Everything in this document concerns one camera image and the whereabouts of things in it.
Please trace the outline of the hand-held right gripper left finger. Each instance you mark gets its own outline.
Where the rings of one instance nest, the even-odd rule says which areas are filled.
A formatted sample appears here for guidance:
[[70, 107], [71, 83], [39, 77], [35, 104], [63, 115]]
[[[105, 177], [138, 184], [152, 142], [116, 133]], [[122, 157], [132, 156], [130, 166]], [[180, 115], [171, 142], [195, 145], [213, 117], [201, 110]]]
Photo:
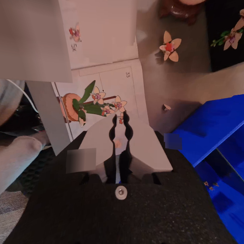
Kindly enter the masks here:
[[96, 169], [113, 155], [113, 142], [109, 132], [115, 115], [104, 117], [92, 125], [79, 147], [79, 169]]

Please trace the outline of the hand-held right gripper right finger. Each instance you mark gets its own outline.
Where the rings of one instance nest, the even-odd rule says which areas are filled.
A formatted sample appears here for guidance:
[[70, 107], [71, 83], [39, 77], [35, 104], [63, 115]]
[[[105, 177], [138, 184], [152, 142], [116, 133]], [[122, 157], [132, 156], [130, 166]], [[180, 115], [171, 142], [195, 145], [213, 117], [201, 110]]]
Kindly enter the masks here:
[[173, 167], [155, 131], [138, 117], [124, 112], [126, 149], [120, 154], [120, 179], [142, 180], [144, 175], [172, 172]]

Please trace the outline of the small brown toy pieces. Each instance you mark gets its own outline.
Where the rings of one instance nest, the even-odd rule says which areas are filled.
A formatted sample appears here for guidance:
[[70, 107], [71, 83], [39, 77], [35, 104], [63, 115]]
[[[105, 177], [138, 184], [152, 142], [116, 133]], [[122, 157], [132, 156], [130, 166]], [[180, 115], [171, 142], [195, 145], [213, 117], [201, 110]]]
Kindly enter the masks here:
[[213, 182], [213, 183], [209, 183], [207, 181], [204, 181], [204, 185], [210, 190], [210, 191], [214, 191], [215, 188], [219, 187], [217, 182]]

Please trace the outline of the blue plastic storage box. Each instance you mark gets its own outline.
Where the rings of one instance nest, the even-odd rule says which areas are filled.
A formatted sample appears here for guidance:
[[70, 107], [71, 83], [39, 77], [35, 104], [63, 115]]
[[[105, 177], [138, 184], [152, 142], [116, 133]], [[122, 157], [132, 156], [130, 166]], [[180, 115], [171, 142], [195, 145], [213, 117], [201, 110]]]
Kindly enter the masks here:
[[207, 101], [172, 133], [202, 182], [217, 182], [212, 203], [237, 243], [244, 243], [244, 95]]

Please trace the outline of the person's pale clothing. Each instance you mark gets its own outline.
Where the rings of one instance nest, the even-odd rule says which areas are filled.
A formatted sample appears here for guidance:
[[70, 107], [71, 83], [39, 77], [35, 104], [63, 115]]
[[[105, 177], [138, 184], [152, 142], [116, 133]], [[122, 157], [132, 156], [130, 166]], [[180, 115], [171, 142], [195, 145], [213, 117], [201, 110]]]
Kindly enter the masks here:
[[[1, 79], [1, 126], [16, 112], [24, 95], [38, 113], [30, 95], [24, 91], [25, 81]], [[31, 135], [17, 136], [0, 152], [0, 193], [2, 194], [17, 177], [34, 161], [41, 150], [49, 144], [44, 130]]]

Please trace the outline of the white instruction booklet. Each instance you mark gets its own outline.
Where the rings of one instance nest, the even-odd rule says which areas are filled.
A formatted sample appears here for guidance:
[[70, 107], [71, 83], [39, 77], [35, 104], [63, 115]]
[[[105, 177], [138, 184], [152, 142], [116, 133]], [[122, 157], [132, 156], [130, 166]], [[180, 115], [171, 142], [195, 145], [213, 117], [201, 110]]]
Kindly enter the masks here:
[[132, 112], [149, 124], [136, 41], [136, 1], [58, 1], [72, 81], [52, 82], [60, 152], [104, 117]]

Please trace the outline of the toy flower with red centre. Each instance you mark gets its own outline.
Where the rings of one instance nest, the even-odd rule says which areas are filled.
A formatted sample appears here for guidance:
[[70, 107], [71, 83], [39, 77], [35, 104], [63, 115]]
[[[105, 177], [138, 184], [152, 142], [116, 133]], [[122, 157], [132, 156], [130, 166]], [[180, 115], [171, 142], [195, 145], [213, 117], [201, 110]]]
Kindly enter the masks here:
[[172, 39], [170, 33], [165, 31], [163, 41], [163, 45], [161, 45], [159, 49], [164, 53], [164, 61], [169, 59], [173, 62], [178, 62], [179, 56], [176, 49], [180, 46], [182, 39]]

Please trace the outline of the black mat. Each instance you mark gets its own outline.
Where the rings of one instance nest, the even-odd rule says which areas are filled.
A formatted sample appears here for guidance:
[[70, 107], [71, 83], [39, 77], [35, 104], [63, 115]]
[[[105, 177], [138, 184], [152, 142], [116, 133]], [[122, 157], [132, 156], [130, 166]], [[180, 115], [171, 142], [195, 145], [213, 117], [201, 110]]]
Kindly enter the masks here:
[[239, 11], [244, 9], [243, 0], [215, 0], [205, 2], [207, 33], [212, 72], [242, 63], [244, 61], [244, 33], [236, 50], [224, 45], [210, 47], [213, 40], [218, 40], [224, 31], [230, 31], [240, 19]]

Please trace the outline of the brown round object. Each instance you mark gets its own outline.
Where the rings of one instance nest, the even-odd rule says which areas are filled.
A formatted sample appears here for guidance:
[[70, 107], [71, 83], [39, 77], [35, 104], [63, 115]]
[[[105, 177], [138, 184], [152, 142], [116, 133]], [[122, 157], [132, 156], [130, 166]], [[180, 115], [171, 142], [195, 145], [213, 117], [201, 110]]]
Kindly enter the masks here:
[[159, 5], [159, 19], [173, 16], [185, 21], [189, 26], [195, 24], [205, 0], [161, 0]]

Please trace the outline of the toy flower branch green stem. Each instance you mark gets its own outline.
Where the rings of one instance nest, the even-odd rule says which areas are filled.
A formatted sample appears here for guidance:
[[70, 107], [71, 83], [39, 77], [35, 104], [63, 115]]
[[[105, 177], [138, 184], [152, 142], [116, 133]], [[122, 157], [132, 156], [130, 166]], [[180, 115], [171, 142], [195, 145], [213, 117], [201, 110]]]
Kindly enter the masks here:
[[223, 50], [227, 50], [230, 47], [236, 50], [238, 47], [239, 40], [241, 39], [244, 32], [244, 9], [239, 11], [240, 19], [230, 31], [224, 31], [221, 33], [218, 40], [213, 40], [210, 47], [224, 45]]

